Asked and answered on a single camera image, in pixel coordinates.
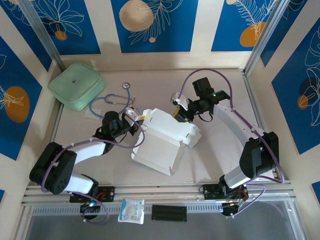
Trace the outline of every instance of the white table surface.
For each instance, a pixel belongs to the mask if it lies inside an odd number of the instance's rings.
[[[130,94],[136,96],[133,107],[141,112],[145,109],[158,108],[173,114],[176,107],[170,103],[173,92],[179,92],[182,83],[190,70],[170,71],[122,71],[103,72],[106,82],[105,89],[99,97],[106,94],[127,95],[122,88],[124,82],[131,84]],[[256,123],[254,112],[249,100],[245,83],[240,71],[224,71],[229,78],[234,94],[234,105],[243,115]],[[193,75],[187,83],[184,95],[196,100],[192,82],[208,77],[215,91],[224,90],[229,94],[228,85],[219,75],[203,71]],[[101,109],[102,115],[107,111],[120,111],[123,105],[106,104],[98,100],[93,104],[95,109]],[[82,111],[63,108],[58,125],[55,142],[69,145],[92,137],[96,129],[102,125],[102,119],[85,118],[88,106]],[[218,182],[219,178],[239,165],[242,146],[228,127],[217,118],[210,123],[195,117],[193,121],[201,129],[202,137],[193,147],[184,148],[179,167],[173,176],[167,176],[131,159],[131,149],[114,147],[109,153],[93,157],[77,164],[74,169],[81,174],[96,179],[100,184],[113,185],[173,185],[183,183]],[[133,146],[139,134],[130,134],[121,144]],[[271,171],[265,174],[272,177]]]

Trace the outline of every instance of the open cardboard box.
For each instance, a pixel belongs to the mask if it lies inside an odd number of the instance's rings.
[[[145,139],[141,146],[135,147],[133,160],[172,176],[178,169],[183,148],[192,148],[200,139],[200,129],[189,122],[177,122],[170,114],[155,108],[143,111],[145,119],[142,129]],[[141,143],[140,133],[137,144]]]

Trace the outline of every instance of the mint green pouch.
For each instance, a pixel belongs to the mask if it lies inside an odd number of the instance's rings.
[[[105,86],[101,74],[83,63],[72,64],[48,84],[56,99],[75,111],[87,106]]]

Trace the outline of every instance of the white leaf line art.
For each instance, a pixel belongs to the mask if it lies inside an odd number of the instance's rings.
[[[262,32],[262,22],[270,15],[274,9],[277,0],[264,0],[262,7],[258,8],[256,0],[236,0],[234,3],[238,7],[238,12],[245,19],[248,26],[252,26],[255,32],[255,40],[257,40]]]
[[[309,86],[302,94],[304,97],[299,98],[298,106],[302,109],[311,107],[310,125],[316,127],[320,125],[320,27],[312,36],[304,63],[309,67],[306,70]]]
[[[30,26],[18,5],[9,0],[1,1],[15,18]],[[54,33],[63,30],[64,33],[69,32],[82,37],[83,32],[77,24],[85,19],[85,15],[69,10],[69,0],[34,0],[31,3],[42,23],[48,25]]]
[[[285,20],[288,20],[289,17],[289,12],[293,11],[293,12],[297,12],[301,9],[301,7],[303,6],[305,0],[302,0],[299,3],[295,3],[292,0],[289,2],[288,6],[286,7],[284,13],[282,14],[282,17],[285,18]]]
[[[132,31],[129,36],[129,38],[133,38],[130,45],[133,45],[141,39],[143,39],[144,42],[150,38],[157,39],[161,32],[166,30],[166,24],[170,26],[169,13],[179,8],[184,0],[179,0],[179,3],[173,9],[170,9],[175,1],[176,0],[148,0],[146,4],[153,13],[153,23],[146,30]]]
[[[0,61],[2,61],[2,63],[0,62],[0,70],[5,65],[6,59],[7,59],[6,55],[0,54]],[[0,85],[0,110],[5,105],[10,106],[10,103],[23,106],[24,104],[21,102],[23,99],[24,97],[14,97],[6,93],[6,91]]]

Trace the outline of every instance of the stethoscope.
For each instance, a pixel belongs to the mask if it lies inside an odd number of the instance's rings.
[[[123,89],[126,89],[127,91],[129,90],[130,88],[130,83],[128,82],[124,82],[122,84],[122,87]],[[109,98],[118,98],[118,99],[124,99],[126,100],[126,102],[115,102],[115,101],[110,101]],[[134,96],[133,99],[132,98],[129,98],[129,102],[128,102],[128,97],[127,96],[121,96],[121,95],[118,95],[118,94],[108,94],[104,97],[104,100],[107,104],[118,104],[118,105],[133,105],[135,100],[136,100],[136,97]]]

